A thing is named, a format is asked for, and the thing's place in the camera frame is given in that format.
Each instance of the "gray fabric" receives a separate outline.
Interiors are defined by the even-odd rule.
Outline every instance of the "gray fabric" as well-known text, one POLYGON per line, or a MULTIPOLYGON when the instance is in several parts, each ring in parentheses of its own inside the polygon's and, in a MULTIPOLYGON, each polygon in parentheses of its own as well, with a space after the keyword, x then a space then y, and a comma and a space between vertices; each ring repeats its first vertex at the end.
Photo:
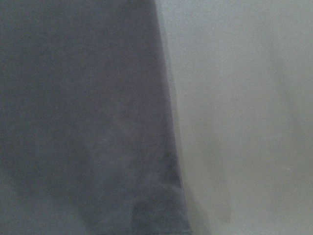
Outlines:
POLYGON ((0 234, 190 234, 154 2, 0 12, 0 234))

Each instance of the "white surface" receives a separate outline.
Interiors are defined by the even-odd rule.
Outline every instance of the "white surface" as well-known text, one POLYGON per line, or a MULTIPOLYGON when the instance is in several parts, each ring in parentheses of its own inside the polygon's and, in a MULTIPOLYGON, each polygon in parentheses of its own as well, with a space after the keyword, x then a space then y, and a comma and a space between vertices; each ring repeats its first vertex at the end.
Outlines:
POLYGON ((194 235, 312 235, 313 1, 157 4, 194 235))

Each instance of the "cloth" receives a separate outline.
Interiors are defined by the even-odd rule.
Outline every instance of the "cloth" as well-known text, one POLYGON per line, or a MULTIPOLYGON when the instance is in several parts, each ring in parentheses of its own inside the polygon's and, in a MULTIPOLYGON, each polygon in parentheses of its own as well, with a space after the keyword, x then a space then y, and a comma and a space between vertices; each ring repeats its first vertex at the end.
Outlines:
POLYGON ((155 3, 0 12, 0 234, 191 234, 155 3))

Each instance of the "dark gray cloth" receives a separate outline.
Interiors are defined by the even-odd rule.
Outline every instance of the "dark gray cloth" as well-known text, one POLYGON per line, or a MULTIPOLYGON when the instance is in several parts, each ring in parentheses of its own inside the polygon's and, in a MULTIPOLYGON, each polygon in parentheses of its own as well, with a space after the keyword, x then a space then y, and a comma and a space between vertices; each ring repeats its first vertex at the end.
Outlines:
POLYGON ((190 234, 154 2, 0 12, 0 234, 190 234))

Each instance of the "white wall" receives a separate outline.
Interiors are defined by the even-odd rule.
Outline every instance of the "white wall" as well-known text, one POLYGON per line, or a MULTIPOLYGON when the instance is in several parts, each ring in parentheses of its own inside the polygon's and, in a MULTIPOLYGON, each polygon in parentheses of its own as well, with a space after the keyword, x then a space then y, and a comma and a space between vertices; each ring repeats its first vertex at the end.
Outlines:
POLYGON ((312 235, 313 1, 157 6, 194 235, 312 235))

